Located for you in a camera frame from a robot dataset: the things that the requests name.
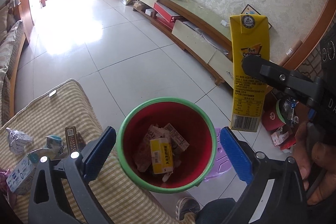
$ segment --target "human hand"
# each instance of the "human hand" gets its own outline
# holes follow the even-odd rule
[[[299,166],[304,189],[307,190],[309,187],[307,178],[310,174],[311,161],[327,171],[307,201],[308,205],[315,205],[329,197],[336,190],[336,147],[317,142],[311,152],[312,159],[309,159],[306,149],[307,122],[300,124],[295,134],[295,139],[296,145],[294,146],[293,157]]]

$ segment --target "tile floor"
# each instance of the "tile floor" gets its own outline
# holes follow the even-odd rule
[[[196,103],[215,127],[230,124],[232,89],[216,86],[210,73],[144,16],[119,0],[48,0],[39,11],[24,48],[16,82],[16,112],[69,78],[80,82],[103,128],[119,129],[125,116],[155,97],[175,96]],[[255,151],[287,157],[262,125],[257,133],[238,132]],[[179,198],[191,195],[204,206],[217,198],[239,199],[246,184],[234,169],[187,192],[154,196],[174,216]],[[258,219],[272,182],[256,209]]]

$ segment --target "jeans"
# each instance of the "jeans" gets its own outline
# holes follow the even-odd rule
[[[235,204],[233,198],[221,198],[209,202],[197,214],[196,224],[221,224]]]

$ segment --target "picture frame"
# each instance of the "picture frame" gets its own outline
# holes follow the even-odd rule
[[[256,9],[254,9],[251,5],[246,5],[241,14],[244,15],[253,15],[258,14],[261,15]],[[272,25],[268,22],[268,30],[272,28]]]

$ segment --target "green rim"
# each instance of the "green rim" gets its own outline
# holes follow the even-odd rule
[[[285,123],[285,119],[283,118],[283,116],[281,115],[281,112],[280,112],[279,102],[280,102],[280,100],[277,101],[277,103],[275,105],[275,109],[277,111],[277,115],[278,115],[280,121],[283,122],[283,123]]]
[[[123,149],[122,142],[123,142],[125,129],[126,129],[128,123],[130,122],[130,120],[134,117],[135,114],[137,114],[137,112],[139,112],[143,108],[145,108],[149,105],[152,105],[152,104],[160,103],[160,102],[175,102],[175,103],[180,103],[180,104],[183,104],[183,105],[186,105],[186,106],[192,108],[199,115],[201,115],[201,117],[206,122],[206,124],[207,124],[207,126],[210,130],[210,133],[211,133],[212,152],[211,152],[211,157],[209,159],[209,162],[208,162],[207,166],[205,167],[204,171],[202,172],[202,174],[197,179],[195,179],[193,182],[191,182],[187,185],[184,185],[184,186],[178,187],[178,188],[162,188],[162,187],[151,185],[150,183],[144,181],[143,179],[138,177],[138,175],[131,169],[131,167],[128,165],[128,163],[126,161],[126,158],[125,158],[125,155],[124,155],[124,149]],[[127,174],[127,176],[138,186],[143,187],[143,188],[145,188],[147,190],[150,190],[152,192],[156,192],[156,193],[165,193],[165,194],[178,193],[178,192],[185,191],[185,190],[187,190],[187,189],[189,189],[189,188],[191,188],[195,185],[199,185],[202,182],[202,180],[204,179],[205,175],[211,170],[211,168],[213,166],[213,162],[215,160],[216,151],[217,151],[217,136],[216,136],[215,128],[214,128],[210,118],[207,116],[207,114],[201,108],[199,108],[197,105],[195,105],[194,103],[192,103],[188,100],[175,98],[175,97],[160,97],[160,98],[151,99],[151,100],[148,100],[148,101],[142,103],[138,107],[134,108],[127,115],[125,120],[123,121],[123,123],[120,127],[120,130],[118,132],[118,137],[117,137],[118,158],[119,158],[119,161],[120,161],[120,165],[123,168],[123,170],[125,171],[125,173]]]

